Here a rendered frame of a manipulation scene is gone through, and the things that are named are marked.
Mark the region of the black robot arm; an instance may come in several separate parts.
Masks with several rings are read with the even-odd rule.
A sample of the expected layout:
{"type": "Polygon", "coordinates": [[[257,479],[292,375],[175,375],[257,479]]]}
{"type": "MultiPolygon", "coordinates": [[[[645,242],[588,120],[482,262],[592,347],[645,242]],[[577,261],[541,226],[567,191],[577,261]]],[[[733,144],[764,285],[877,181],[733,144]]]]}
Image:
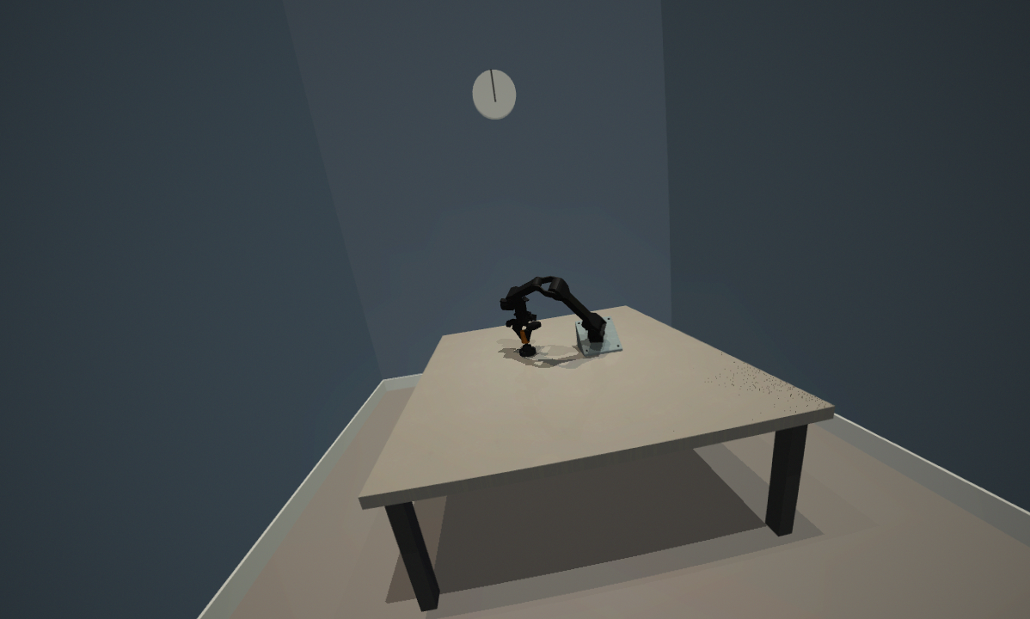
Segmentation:
{"type": "Polygon", "coordinates": [[[526,285],[511,287],[507,297],[500,299],[500,307],[503,310],[515,309],[515,312],[525,312],[525,302],[530,301],[526,295],[535,291],[542,293],[544,297],[552,297],[553,299],[557,299],[557,301],[565,303],[566,307],[583,321],[581,326],[585,328],[587,339],[590,342],[603,342],[605,328],[608,322],[603,320],[599,314],[589,312],[585,305],[581,304],[579,299],[573,296],[573,293],[570,293],[565,279],[558,277],[535,277],[526,285]],[[549,282],[551,282],[551,285],[547,291],[540,287],[540,285],[545,285],[545,283],[549,282]]]}

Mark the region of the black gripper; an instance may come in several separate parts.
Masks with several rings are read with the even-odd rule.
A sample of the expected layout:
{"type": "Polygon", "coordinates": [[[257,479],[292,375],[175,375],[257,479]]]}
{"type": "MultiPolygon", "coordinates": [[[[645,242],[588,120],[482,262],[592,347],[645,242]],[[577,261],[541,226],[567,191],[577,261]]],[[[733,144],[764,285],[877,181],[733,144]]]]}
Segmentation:
{"type": "Polygon", "coordinates": [[[515,312],[514,315],[516,315],[516,320],[507,321],[505,322],[505,325],[507,328],[512,328],[512,330],[514,330],[514,332],[518,334],[519,338],[520,338],[520,330],[522,330],[522,326],[526,326],[526,329],[524,330],[525,336],[526,339],[530,341],[530,335],[533,330],[536,330],[541,326],[540,322],[538,321],[530,322],[530,320],[528,320],[528,315],[527,315],[528,313],[530,312],[527,312],[527,310],[525,312],[515,312]]]}

